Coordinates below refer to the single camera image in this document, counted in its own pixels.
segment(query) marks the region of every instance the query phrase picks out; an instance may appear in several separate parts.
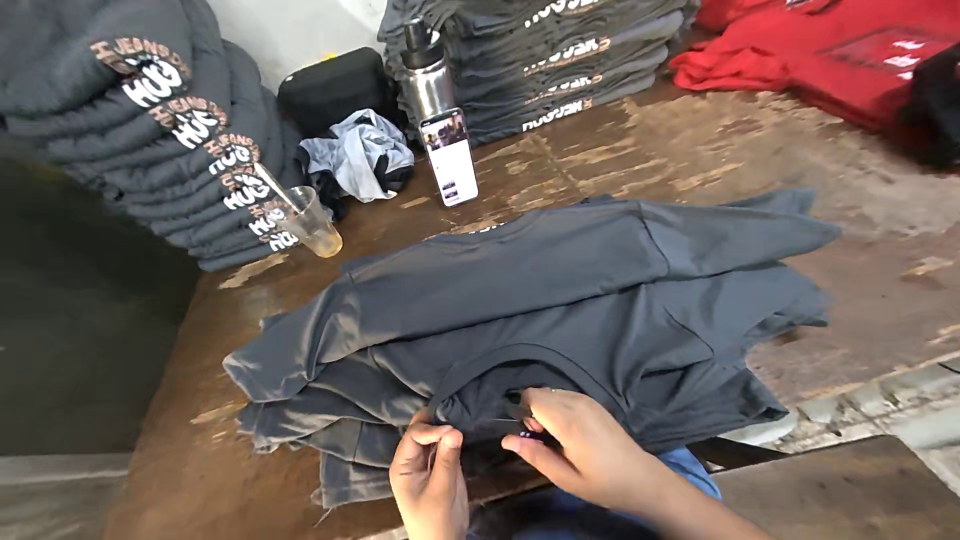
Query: red fabric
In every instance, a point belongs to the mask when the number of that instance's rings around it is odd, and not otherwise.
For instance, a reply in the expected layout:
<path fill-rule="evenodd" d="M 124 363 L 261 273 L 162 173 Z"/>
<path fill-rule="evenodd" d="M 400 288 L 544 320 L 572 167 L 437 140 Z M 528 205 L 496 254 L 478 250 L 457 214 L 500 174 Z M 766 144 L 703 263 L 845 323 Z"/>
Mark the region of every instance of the red fabric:
<path fill-rule="evenodd" d="M 723 32 L 730 23 L 773 2 L 784 0 L 703 0 L 696 23 L 713 32 Z"/>
<path fill-rule="evenodd" d="M 670 62 L 693 90 L 781 90 L 869 129 L 895 124 L 913 69 L 960 41 L 958 0 L 779 0 Z"/>

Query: stainless steel water bottle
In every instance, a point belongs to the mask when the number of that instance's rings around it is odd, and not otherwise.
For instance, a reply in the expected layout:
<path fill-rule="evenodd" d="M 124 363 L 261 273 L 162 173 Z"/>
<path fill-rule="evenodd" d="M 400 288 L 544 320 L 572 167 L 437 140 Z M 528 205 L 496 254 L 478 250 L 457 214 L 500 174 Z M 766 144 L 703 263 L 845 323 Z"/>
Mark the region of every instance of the stainless steel water bottle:
<path fill-rule="evenodd" d="M 419 125 L 456 107 L 453 79 L 438 33 L 427 31 L 422 19 L 414 19 L 405 25 L 403 34 L 407 50 L 400 53 L 403 60 L 400 84 Z"/>

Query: black bottle cap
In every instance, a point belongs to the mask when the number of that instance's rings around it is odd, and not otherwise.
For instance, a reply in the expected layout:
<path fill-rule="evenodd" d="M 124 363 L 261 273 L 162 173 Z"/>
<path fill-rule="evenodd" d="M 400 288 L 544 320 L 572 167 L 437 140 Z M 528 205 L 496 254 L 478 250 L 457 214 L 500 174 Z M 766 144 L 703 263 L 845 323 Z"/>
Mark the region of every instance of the black bottle cap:
<path fill-rule="evenodd" d="M 407 50 L 400 53 L 403 65 L 407 69 L 423 69 L 444 58 L 444 45 L 439 39 L 431 43 L 423 19 L 413 19 L 403 26 L 403 36 L 407 41 Z"/>

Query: smartphone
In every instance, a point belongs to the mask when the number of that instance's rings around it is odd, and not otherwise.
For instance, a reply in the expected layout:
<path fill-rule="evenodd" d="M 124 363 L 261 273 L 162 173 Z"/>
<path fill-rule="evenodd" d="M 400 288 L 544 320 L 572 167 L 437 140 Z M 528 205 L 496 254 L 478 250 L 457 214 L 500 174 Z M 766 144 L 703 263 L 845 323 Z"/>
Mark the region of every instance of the smartphone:
<path fill-rule="evenodd" d="M 467 139 L 467 120 L 451 109 L 420 122 L 420 138 L 433 167 L 440 200 L 452 207 L 479 194 Z"/>

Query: wooden table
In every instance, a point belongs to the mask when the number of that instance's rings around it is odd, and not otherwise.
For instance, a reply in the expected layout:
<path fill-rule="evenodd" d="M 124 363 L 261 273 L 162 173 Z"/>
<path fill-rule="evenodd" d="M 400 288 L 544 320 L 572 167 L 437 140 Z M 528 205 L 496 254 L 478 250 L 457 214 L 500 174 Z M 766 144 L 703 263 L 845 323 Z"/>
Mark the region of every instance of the wooden table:
<path fill-rule="evenodd" d="M 713 479 L 727 506 L 779 540 L 960 538 L 960 498 L 891 435 Z"/>
<path fill-rule="evenodd" d="M 817 189 L 814 213 L 842 223 L 845 235 L 790 263 L 836 296 L 833 323 L 749 357 L 787 404 L 960 356 L 960 179 L 925 174 L 882 140 L 792 99 L 660 85 L 480 148 L 474 159 L 476 201 L 444 209 L 420 161 L 395 199 L 352 206 L 335 258 L 296 248 L 234 276 L 202 276 L 107 540 L 348 538 L 394 527 L 391 501 L 340 508 L 312 527 L 324 514 L 308 501 L 318 454 L 251 454 L 233 422 L 244 395 L 221 360 L 258 333 L 261 317 L 323 290 L 345 260 L 587 196 L 714 204 L 779 186 Z"/>

